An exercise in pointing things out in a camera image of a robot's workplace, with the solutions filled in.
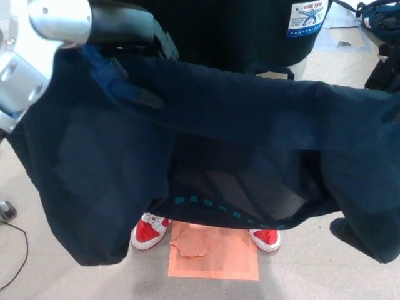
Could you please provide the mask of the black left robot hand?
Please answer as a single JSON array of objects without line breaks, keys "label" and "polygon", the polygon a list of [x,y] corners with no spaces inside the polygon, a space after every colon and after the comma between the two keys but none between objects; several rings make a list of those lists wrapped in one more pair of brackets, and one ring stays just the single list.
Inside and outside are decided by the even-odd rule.
[{"label": "black left robot hand", "polygon": [[81,54],[91,64],[91,75],[116,105],[136,103],[162,109],[164,101],[136,86],[112,55],[114,49],[131,50],[163,59],[177,60],[175,43],[153,14],[139,6],[97,3],[91,6],[91,32]]}]

